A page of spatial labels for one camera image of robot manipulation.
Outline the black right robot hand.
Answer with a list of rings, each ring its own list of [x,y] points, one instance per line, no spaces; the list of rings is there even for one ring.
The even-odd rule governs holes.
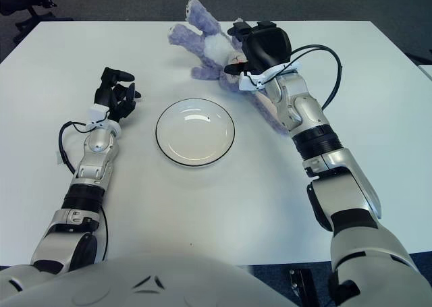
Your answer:
[[[229,64],[224,72],[239,76],[241,72],[259,75],[269,68],[289,63],[292,47],[287,33],[271,21],[257,22],[252,27],[246,22],[236,22],[227,31],[242,43],[246,62]]]

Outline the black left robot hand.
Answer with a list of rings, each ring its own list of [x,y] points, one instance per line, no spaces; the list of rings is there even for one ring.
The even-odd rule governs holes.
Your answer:
[[[136,100],[142,95],[136,90],[135,77],[128,72],[106,67],[101,76],[101,85],[94,96],[94,104],[109,108],[107,119],[119,122],[133,112]]]

